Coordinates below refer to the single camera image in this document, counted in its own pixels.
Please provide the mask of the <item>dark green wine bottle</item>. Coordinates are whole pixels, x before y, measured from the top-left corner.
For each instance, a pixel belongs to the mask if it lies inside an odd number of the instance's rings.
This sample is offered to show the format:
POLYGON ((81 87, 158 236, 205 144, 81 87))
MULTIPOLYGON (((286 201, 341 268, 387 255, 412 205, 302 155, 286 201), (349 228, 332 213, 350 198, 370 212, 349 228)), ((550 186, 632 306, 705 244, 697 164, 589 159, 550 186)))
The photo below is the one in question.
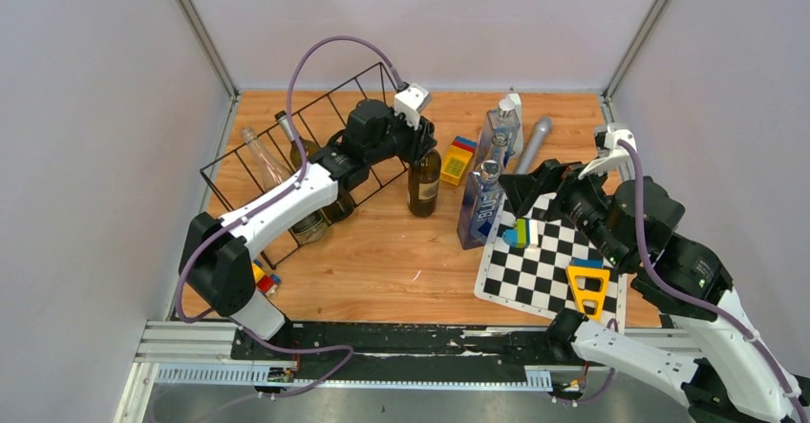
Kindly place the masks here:
POLYGON ((435 212, 440 170, 441 155, 436 149, 409 166, 407 204, 414 216, 426 218, 435 212))

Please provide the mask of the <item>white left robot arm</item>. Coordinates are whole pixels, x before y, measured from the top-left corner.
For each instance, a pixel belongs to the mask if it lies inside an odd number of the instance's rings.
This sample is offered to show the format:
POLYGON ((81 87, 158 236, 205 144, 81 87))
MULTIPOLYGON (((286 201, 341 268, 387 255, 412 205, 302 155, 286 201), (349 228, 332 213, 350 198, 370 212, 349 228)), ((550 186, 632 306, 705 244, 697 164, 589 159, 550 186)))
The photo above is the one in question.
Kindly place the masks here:
POLYGON ((216 313, 256 335, 256 347, 266 357, 285 357, 293 336, 284 327, 285 315, 256 287, 253 260, 295 223, 363 184, 378 162, 423 159, 437 145, 435 127, 422 114, 430 100, 416 87, 396 94, 393 105, 361 100, 345 129, 279 186, 219 218, 196 216, 181 255, 181 282, 216 313))

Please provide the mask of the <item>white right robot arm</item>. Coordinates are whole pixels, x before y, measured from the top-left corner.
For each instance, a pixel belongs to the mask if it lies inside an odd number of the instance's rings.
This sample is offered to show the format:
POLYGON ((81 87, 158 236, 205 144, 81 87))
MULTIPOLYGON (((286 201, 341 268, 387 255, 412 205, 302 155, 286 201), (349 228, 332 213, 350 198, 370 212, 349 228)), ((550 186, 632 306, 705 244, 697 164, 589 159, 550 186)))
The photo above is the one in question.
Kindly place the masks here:
POLYGON ((550 195, 545 220, 571 222, 700 354, 679 357, 564 308, 544 339, 549 357, 563 364, 578 357, 630 375, 668 394, 696 422, 807 421, 808 379, 787 371, 765 345, 719 257, 677 232, 684 206, 649 176, 623 182, 612 195, 604 181, 582 163, 549 159, 529 174, 502 177, 501 186, 517 215, 550 195))

